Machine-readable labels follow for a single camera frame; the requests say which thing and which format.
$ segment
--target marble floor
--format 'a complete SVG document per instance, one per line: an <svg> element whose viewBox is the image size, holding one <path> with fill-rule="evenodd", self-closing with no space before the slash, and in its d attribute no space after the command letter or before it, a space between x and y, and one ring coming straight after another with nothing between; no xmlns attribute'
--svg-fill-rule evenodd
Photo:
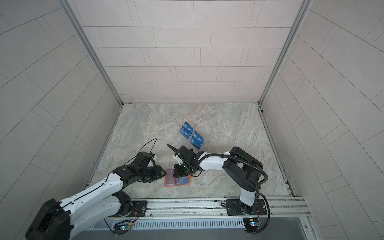
<svg viewBox="0 0 384 240"><path fill-rule="evenodd" d="M105 152L92 179L92 184L105 178L116 167L135 156L149 140L157 138L152 150L156 163L163 169L176 161L171 144L190 148L180 128L188 122L206 143L201 151L221 153L238 146L258 159L268 174L260 192L265 195L287 195L283 176L273 154L257 106L254 103L195 104L126 104L113 130ZM149 152L152 144L143 151ZM164 179L143 184L136 182L124 189L132 198L161 197L237 197L240 187L220 170L202 172L190 185L164 187Z"/></svg>

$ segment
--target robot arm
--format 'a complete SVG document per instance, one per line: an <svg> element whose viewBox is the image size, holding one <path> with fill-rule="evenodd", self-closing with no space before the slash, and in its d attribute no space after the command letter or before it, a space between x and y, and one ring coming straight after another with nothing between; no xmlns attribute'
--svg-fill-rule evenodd
<svg viewBox="0 0 384 240"><path fill-rule="evenodd" d="M221 154L198 152L181 146L179 149L168 144L175 153L173 158L178 162L174 177L183 177L194 174L196 171L223 170L241 187L240 201L245 213L252 212L252 206L258 196L261 185L268 180L267 174L262 170L263 164L239 147Z"/></svg>
<svg viewBox="0 0 384 240"><path fill-rule="evenodd" d="M45 202L25 234L28 240L69 240L105 217L127 216L132 210L131 198L122 191L140 180L153 182L166 175L155 164L156 155L139 152L129 165L123 165L93 186L59 202Z"/></svg>

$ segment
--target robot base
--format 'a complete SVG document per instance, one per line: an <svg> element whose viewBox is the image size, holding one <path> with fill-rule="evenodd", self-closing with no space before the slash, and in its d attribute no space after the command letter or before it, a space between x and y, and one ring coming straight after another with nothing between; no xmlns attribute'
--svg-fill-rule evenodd
<svg viewBox="0 0 384 240"><path fill-rule="evenodd" d="M253 206L249 207L243 204L240 199L225 200L228 216L243 216L243 215L267 215L265 202L263 199L255 199Z"/></svg>

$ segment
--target tiled wall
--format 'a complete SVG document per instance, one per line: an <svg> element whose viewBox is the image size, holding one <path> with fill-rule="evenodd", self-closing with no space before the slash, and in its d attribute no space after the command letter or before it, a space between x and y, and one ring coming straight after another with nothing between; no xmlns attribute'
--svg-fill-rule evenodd
<svg viewBox="0 0 384 240"><path fill-rule="evenodd" d="M118 108L56 0L0 1L0 239L82 190Z"/></svg>
<svg viewBox="0 0 384 240"><path fill-rule="evenodd" d="M263 103L323 239L384 237L383 16L381 0L314 0Z"/></svg>
<svg viewBox="0 0 384 240"><path fill-rule="evenodd" d="M68 1L126 103L258 101L301 5Z"/></svg>

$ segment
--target cable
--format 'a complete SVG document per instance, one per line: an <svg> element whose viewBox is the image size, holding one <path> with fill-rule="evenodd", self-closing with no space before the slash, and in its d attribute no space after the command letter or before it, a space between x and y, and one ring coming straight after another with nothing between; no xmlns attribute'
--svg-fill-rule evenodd
<svg viewBox="0 0 384 240"><path fill-rule="evenodd" d="M267 208L267 210L268 210L268 216L267 216L265 225L264 225L260 230L256 230L256 231L254 231L254 232L244 230L246 233L259 233L259 232L264 231L265 228L267 227L268 223L269 223L269 220L271 219L271 212L270 212L270 210L269 210L269 204L268 204L268 201L266 200L266 197L265 197L264 194L262 194L262 193L259 193L258 196L262 196L262 197L263 197L263 199L264 199L264 201L265 201L266 208Z"/></svg>
<svg viewBox="0 0 384 240"><path fill-rule="evenodd" d="M198 176L200 176L201 173L202 173L202 170L200 171L200 173L197 176L193 176L192 174L189 174L189 175L193 176L193 177L198 177Z"/></svg>
<svg viewBox="0 0 384 240"><path fill-rule="evenodd" d="M109 225L108 225L107 221L105 220L105 218L104 218L104 222L105 222L105 224L108 226L109 230L111 230L111 232L113 233L113 235L115 235L115 233L114 233L114 232L112 231L112 229L109 227Z"/></svg>

